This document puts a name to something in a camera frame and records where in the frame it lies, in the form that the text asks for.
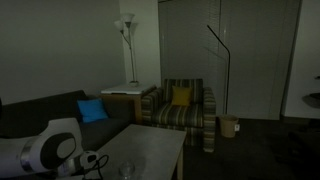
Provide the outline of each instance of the closet door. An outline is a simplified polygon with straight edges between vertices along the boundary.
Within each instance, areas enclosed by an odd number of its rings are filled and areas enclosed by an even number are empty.
[[[299,0],[222,0],[221,11],[231,51],[228,113],[279,119]]]

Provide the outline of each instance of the lamp shade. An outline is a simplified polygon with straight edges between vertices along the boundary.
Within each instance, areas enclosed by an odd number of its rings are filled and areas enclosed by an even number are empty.
[[[134,17],[134,14],[132,14],[132,13],[123,13],[123,14],[121,14],[121,19],[125,23],[126,22],[131,22],[133,17]]]
[[[116,28],[119,30],[119,31],[123,31],[123,22],[122,21],[115,21],[114,22],[114,25],[116,26]]]

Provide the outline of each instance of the side table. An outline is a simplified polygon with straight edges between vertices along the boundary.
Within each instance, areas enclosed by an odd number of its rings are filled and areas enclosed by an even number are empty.
[[[137,87],[131,87],[125,84],[102,90],[100,97],[102,99],[133,100],[136,124],[142,124],[141,98],[155,88],[155,85],[139,85]]]

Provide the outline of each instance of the yellow pillow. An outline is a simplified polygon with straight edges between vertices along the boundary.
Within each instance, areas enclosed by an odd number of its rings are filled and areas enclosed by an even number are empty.
[[[177,87],[172,86],[173,88],[173,97],[172,97],[172,105],[177,106],[189,106],[191,100],[191,92],[192,88],[186,87]]]

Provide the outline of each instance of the sofa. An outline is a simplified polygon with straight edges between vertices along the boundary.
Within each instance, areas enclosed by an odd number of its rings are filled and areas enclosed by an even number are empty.
[[[96,151],[133,123],[133,101],[103,100],[107,119],[84,123],[78,100],[91,100],[83,90],[33,99],[0,107],[0,137],[23,138],[40,134],[53,119],[75,117],[84,150]]]

